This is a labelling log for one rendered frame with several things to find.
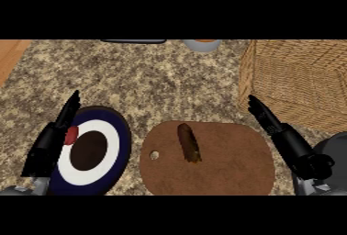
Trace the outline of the wicker basket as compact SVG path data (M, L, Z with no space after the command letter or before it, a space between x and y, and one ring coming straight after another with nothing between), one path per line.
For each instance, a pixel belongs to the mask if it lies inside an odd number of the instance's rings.
M250 95L290 124L347 131L347 39L255 39L240 63L243 111Z

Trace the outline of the grey cup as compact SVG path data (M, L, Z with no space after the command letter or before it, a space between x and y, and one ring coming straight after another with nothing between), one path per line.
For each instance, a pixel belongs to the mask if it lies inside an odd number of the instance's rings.
M199 52L215 51L219 48L221 43L222 43L222 41L219 39L206 40L206 41L201 41L197 39L185 39L184 42L185 42L188 48L194 51L199 51Z

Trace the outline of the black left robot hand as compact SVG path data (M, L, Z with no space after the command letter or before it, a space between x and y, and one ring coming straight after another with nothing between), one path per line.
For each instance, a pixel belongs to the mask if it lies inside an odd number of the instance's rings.
M69 129L80 108L79 91L74 91L55 122L49 122L27 154L23 177L49 177L61 155Z

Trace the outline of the small red object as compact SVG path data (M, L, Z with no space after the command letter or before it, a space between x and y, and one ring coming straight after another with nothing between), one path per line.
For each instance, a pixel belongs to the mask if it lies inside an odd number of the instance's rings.
M73 126L73 127L69 128L64 144L66 145L73 145L76 140L77 140L77 136L79 136L79 127Z

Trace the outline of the brown wooden cutting board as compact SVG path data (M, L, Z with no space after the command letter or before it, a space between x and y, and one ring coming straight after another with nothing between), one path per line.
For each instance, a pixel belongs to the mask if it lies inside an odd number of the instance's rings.
M141 148L141 177L156 195L268 195L275 169L271 147L241 124L190 122L203 161L188 162L178 121L160 123Z

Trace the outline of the blue white ringed plate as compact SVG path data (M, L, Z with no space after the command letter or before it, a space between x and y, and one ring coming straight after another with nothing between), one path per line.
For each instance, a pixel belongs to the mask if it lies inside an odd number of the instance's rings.
M48 194L101 196L117 184L132 153L132 132L120 112L88 106L74 116L79 135L63 147Z

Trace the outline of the dark flat object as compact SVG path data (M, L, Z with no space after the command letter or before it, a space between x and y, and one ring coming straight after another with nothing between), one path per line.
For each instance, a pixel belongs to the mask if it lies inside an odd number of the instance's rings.
M163 44L166 39L101 39L104 42L128 44Z

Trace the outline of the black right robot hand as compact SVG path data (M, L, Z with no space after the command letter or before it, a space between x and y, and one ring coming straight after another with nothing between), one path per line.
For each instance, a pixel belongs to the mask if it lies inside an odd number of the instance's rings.
M280 121L256 96L249 95L249 98L249 111L272 138L289 168L303 180L326 179L330 176L328 158L315 152L299 131L289 123Z

